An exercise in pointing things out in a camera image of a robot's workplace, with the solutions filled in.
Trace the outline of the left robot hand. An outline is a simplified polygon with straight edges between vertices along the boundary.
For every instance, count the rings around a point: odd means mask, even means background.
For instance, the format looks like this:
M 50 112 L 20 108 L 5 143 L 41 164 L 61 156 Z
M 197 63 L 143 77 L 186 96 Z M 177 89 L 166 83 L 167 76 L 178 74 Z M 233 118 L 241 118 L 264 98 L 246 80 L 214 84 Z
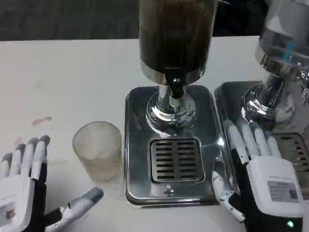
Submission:
M 48 135 L 32 138 L 0 159 L 0 230 L 59 232 L 90 211 L 104 196 L 101 188 L 45 213 Z

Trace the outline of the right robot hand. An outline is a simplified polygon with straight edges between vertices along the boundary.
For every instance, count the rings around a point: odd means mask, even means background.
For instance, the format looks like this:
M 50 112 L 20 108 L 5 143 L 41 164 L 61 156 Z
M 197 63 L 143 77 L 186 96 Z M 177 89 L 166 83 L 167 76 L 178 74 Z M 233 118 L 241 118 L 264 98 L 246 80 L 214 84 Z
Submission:
M 224 121 L 239 192 L 232 190 L 217 161 L 212 186 L 219 204 L 248 232 L 301 232 L 305 207 L 292 162 L 284 159 L 275 137 L 256 123 Z

